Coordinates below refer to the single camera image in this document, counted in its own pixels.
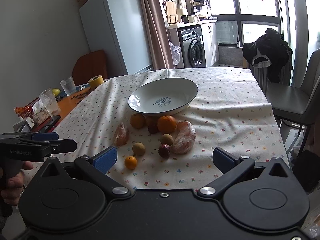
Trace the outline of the person's left hand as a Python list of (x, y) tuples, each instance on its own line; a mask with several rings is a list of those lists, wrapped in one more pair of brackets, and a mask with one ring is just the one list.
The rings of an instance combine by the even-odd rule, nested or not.
[(21, 171), (16, 176), (9, 178), (4, 190), (1, 191), (1, 196), (5, 203), (16, 206), (20, 200), (20, 195), (23, 192), (24, 185), (24, 172), (23, 170), (30, 171), (33, 169), (33, 164), (25, 161), (22, 165)]

